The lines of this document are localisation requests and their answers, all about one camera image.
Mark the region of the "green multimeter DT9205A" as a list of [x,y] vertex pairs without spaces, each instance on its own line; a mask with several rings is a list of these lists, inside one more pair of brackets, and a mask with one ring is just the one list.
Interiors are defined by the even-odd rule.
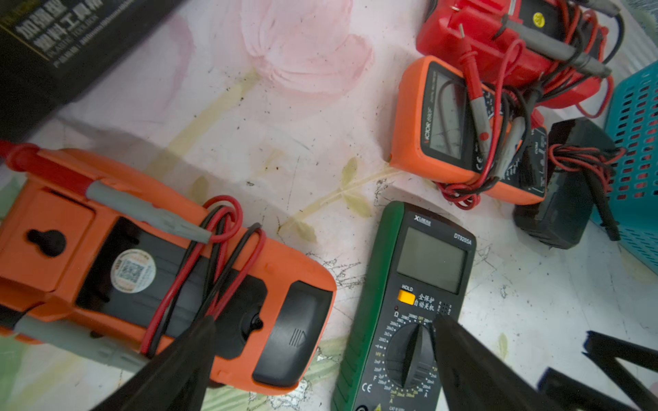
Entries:
[[382,214],[332,394],[333,410],[434,410],[433,321],[459,318],[476,238],[402,201]]

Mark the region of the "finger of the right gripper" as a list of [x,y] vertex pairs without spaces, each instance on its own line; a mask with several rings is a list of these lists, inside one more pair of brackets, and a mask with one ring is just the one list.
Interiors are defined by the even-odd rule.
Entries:
[[553,368],[547,369],[537,388],[541,394],[552,399],[563,410],[637,410],[637,407],[624,404]]
[[657,350],[599,332],[588,331],[584,354],[637,406],[656,406],[657,396],[621,363],[657,373]]

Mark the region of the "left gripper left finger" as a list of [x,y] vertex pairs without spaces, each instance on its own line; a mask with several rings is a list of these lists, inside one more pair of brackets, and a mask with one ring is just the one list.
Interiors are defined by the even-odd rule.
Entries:
[[97,410],[199,410],[215,357],[214,319],[195,322]]

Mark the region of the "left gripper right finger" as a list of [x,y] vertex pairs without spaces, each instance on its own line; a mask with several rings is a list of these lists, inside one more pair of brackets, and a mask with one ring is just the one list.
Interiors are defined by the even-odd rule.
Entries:
[[433,321],[435,359],[450,410],[558,410],[448,316]]

